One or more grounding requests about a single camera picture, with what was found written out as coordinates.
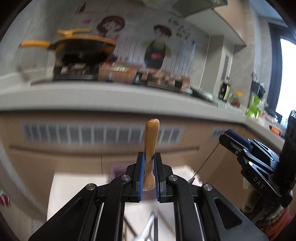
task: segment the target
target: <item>cartoon boy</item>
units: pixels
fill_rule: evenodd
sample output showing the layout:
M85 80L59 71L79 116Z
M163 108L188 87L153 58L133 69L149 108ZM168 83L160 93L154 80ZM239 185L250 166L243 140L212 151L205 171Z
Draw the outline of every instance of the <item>cartoon boy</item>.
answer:
M118 32L125 26L125 21L119 16L105 17L100 24L96 27L99 32L99 36L117 40L119 37Z
M146 48L144 62L147 68L160 69L165 56L172 56L170 48L165 44L165 41L172 36L172 32L168 27L160 24L153 28L156 39L142 43L142 46Z

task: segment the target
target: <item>silver bolt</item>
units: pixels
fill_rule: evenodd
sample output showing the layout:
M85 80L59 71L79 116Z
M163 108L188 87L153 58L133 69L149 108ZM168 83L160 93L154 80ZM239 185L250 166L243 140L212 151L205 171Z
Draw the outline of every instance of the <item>silver bolt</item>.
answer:
M123 181L128 181L130 178L131 177L129 175L125 175L125 174L121 176L121 180Z
M204 189L206 191L211 191L213 189L213 187L210 184L204 184Z
M90 183L90 184L86 185L86 189L89 190L89 191L94 190L95 187L96 186L93 183Z
M176 181L176 180L178 180L178 177L177 177L176 175L170 175L168 178L169 178L171 181Z

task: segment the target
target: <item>blue gripper pad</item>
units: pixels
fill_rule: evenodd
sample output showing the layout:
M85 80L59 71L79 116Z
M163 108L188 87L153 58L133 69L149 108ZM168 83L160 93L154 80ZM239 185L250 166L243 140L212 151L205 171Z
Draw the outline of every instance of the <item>blue gripper pad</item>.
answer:
M158 174L155 155L153 156L153 161L154 161L155 191L156 191L157 201L159 201L160 199L159 174Z
M252 150L251 144L244 138L242 138L240 135L236 134L232 130L225 131L225 134L236 140L238 143L246 147L249 151Z
M145 155L142 155L141 171L139 178L139 200L142 200L143 195L143 185L144 185L144 175L145 175Z

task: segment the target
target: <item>wooden spatula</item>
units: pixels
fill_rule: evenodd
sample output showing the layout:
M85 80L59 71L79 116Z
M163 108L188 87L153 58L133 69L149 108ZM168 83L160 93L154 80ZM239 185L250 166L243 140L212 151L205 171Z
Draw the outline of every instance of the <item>wooden spatula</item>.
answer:
M155 154L157 136L159 132L159 120L151 119L145 126L145 176L143 190L148 191L155 188L155 177L153 175L153 156Z

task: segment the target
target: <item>range hood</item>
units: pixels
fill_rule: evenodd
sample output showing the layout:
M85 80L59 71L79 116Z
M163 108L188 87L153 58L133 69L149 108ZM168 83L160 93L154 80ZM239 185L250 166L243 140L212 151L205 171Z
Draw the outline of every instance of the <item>range hood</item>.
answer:
M188 17L192 14L227 5L227 0L136 0L148 7L165 10L177 14L180 17Z

